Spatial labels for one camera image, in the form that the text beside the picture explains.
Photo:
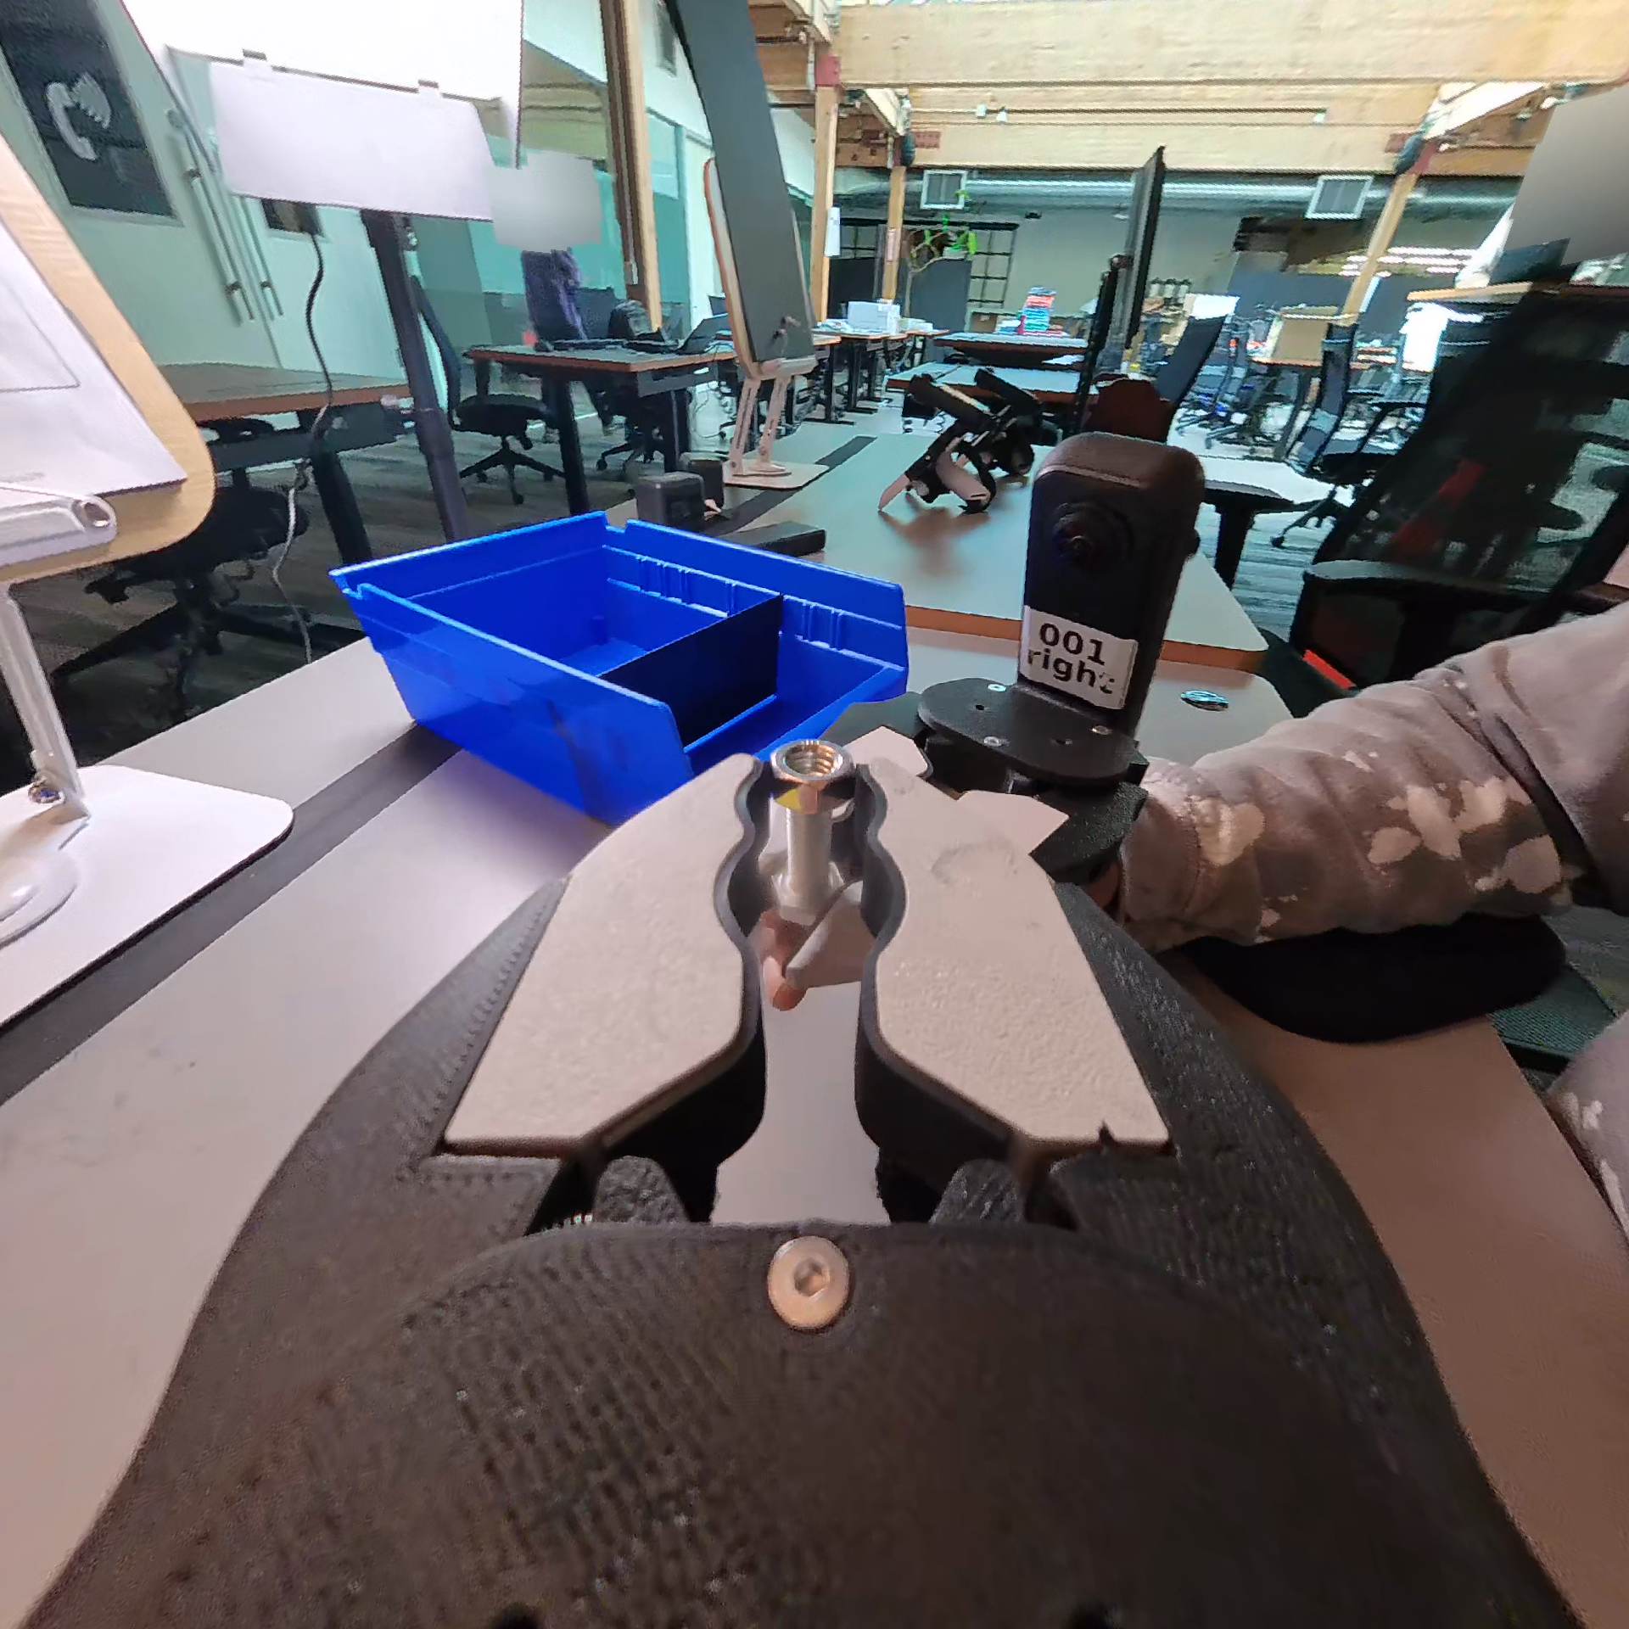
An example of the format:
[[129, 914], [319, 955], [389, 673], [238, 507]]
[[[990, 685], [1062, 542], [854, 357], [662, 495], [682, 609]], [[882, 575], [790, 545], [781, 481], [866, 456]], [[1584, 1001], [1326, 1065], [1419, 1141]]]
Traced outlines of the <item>wooden edged desk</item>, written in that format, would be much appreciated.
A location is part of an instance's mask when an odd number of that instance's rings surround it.
[[678, 460], [690, 450], [688, 396], [701, 384], [715, 381], [722, 363], [734, 363], [736, 359], [726, 346], [707, 353], [655, 353], [622, 344], [600, 350], [565, 346], [552, 352], [480, 346], [468, 350], [465, 357], [476, 369], [478, 379], [492, 369], [507, 369], [540, 383], [542, 400], [556, 416], [562, 483], [569, 516], [591, 511], [571, 384], [629, 390], [641, 404], [653, 402], [657, 406], [657, 448], [664, 472], [674, 474]]

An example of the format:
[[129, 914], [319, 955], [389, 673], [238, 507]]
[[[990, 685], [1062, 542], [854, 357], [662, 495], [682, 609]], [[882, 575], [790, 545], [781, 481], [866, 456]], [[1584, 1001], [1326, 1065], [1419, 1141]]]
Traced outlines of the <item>black mesh office chair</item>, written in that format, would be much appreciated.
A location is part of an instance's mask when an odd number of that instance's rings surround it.
[[1535, 288], [1306, 569], [1287, 646], [1341, 691], [1624, 602], [1626, 289]]

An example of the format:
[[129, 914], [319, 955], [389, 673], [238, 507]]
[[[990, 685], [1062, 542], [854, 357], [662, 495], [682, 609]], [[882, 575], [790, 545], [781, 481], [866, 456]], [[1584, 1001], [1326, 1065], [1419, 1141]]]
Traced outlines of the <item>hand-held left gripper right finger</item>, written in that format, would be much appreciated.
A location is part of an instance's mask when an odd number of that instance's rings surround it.
[[860, 995], [893, 1102], [944, 1108], [955, 1135], [994, 1139], [1017, 1168], [1167, 1149], [1056, 889], [988, 800], [955, 801], [895, 765], [864, 782]]

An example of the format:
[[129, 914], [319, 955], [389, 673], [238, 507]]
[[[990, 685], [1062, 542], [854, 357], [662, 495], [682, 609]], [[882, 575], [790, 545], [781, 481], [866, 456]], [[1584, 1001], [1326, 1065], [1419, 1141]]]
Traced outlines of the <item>spare hand-held gripper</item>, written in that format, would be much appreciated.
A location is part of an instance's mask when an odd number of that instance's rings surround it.
[[942, 419], [942, 427], [882, 491], [880, 514], [901, 497], [918, 505], [953, 497], [965, 516], [982, 516], [1002, 480], [1027, 480], [1035, 448], [1050, 441], [1044, 406], [986, 369], [975, 371], [973, 386], [975, 394], [967, 394], [926, 373], [905, 379], [903, 406]]

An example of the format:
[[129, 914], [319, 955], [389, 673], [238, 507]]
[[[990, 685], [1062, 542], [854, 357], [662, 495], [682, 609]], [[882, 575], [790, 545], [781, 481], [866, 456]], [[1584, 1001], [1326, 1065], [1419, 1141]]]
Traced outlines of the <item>person's torso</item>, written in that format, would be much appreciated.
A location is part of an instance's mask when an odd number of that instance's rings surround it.
[[1560, 1071], [1545, 1108], [1626, 1236], [1626, 1015]]

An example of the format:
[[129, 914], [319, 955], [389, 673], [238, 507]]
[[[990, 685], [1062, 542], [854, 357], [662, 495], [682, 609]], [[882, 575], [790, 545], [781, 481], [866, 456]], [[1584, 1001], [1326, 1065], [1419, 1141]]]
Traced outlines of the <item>green potted plant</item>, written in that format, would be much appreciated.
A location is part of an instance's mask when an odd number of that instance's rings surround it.
[[971, 262], [978, 253], [977, 231], [967, 222], [946, 216], [909, 225], [905, 233], [905, 264], [909, 266], [909, 301], [920, 301], [920, 288], [936, 289], [942, 266], [961, 266], [961, 282], [971, 280]]

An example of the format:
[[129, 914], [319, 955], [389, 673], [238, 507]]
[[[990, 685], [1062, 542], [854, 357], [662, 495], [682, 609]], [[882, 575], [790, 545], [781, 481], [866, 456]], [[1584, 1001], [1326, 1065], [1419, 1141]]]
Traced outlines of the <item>wooden document stand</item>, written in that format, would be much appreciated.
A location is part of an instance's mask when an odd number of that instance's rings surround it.
[[1, 485], [3, 687], [30, 761], [26, 784], [1, 800], [1, 1023], [9, 1026], [278, 844], [292, 809], [75, 761], [13, 588], [179, 542], [205, 520], [214, 474], [191, 417], [9, 146], [1, 220], [183, 470], [181, 483], [117, 495]]

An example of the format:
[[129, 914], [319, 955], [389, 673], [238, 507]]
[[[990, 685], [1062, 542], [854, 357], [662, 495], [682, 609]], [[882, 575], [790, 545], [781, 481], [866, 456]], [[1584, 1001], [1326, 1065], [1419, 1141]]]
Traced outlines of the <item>black bin divider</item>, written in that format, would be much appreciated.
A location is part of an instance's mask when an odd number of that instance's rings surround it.
[[659, 644], [602, 673], [602, 681], [662, 704], [691, 749], [773, 701], [779, 679], [781, 596]]

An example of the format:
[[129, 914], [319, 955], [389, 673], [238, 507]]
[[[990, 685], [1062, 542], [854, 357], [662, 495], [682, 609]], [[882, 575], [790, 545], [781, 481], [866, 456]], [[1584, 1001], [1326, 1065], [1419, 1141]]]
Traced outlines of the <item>silver hex bolt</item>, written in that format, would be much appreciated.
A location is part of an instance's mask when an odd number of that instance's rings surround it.
[[812, 929], [843, 893], [858, 887], [862, 860], [854, 827], [856, 794], [804, 809], [783, 792], [767, 803], [759, 877], [767, 906], [794, 929]]

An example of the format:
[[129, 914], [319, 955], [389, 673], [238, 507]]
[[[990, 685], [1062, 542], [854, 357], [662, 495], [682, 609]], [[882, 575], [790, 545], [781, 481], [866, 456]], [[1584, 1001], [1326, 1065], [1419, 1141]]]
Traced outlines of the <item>small black box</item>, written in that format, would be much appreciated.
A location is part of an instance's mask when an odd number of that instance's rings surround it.
[[645, 524], [703, 534], [722, 516], [722, 476], [715, 464], [699, 472], [643, 476], [635, 481], [635, 518]]

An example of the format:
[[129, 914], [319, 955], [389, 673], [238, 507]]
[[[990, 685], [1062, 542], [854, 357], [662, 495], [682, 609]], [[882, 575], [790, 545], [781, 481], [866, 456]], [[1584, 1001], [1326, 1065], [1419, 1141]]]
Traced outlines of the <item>black phone sign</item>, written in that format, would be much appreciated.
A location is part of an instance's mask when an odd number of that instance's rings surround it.
[[90, 2], [3, 2], [1, 51], [69, 206], [172, 220], [129, 86]]

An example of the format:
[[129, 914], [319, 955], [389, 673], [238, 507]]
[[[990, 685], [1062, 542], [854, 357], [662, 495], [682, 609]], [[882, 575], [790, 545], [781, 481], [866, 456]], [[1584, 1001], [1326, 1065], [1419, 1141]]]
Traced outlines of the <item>black panel on wooden stand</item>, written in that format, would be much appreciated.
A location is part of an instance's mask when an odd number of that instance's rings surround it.
[[775, 441], [790, 386], [814, 373], [818, 350], [748, 4], [666, 2], [664, 14], [711, 134], [705, 214], [740, 383], [722, 480], [744, 491], [794, 493], [821, 470], [783, 462]]

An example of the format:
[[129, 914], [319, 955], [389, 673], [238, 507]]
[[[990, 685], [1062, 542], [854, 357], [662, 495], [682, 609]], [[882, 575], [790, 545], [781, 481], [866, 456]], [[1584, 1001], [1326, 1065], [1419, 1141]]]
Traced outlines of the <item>black monitor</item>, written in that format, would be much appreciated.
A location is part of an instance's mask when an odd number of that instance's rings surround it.
[[1167, 179], [1165, 150], [1157, 148], [1132, 175], [1126, 241], [1108, 258], [1091, 317], [1091, 379], [1118, 375], [1141, 321], [1153, 237]]

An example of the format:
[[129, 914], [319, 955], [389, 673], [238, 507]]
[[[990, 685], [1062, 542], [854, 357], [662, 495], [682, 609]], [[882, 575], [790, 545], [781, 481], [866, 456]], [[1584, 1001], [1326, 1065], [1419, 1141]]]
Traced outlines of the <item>printed instruction sheet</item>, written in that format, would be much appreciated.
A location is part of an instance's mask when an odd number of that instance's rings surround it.
[[100, 353], [1, 231], [1, 485], [108, 497], [181, 480]]

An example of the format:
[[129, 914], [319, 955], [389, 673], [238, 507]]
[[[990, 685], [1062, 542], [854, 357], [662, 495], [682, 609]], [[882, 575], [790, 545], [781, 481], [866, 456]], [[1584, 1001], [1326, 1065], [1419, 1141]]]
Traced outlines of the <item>person's right forearm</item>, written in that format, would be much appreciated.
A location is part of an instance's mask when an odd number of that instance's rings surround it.
[[1626, 912], [1626, 609], [1151, 761], [1114, 918], [1149, 951]]

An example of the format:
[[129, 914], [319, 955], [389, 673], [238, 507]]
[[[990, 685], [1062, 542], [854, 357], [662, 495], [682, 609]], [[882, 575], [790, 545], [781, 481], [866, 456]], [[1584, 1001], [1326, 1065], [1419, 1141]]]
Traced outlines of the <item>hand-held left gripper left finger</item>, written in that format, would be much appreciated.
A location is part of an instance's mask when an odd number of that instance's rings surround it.
[[765, 1098], [757, 978], [728, 900], [761, 765], [734, 755], [612, 829], [562, 883], [441, 1135], [447, 1154], [655, 1160], [713, 1193]]

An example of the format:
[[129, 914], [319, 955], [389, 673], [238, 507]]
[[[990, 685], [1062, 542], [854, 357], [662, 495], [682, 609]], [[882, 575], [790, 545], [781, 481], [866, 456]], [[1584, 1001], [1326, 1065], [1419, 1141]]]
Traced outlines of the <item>blue plastic bin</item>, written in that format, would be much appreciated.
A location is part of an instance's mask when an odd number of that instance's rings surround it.
[[[897, 584], [649, 522], [571, 516], [337, 571], [412, 720], [606, 825], [734, 755], [818, 737], [909, 673]], [[773, 701], [686, 749], [602, 673], [781, 596]]]

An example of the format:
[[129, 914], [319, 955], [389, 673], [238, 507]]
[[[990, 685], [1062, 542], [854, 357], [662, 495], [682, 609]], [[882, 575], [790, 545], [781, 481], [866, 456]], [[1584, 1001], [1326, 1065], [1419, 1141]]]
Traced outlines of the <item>white light panel on stand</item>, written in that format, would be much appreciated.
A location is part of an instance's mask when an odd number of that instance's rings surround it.
[[209, 66], [216, 169], [232, 194], [358, 216], [377, 264], [445, 542], [470, 534], [430, 363], [406, 220], [490, 220], [513, 134], [521, 2], [125, 4], [152, 59]]

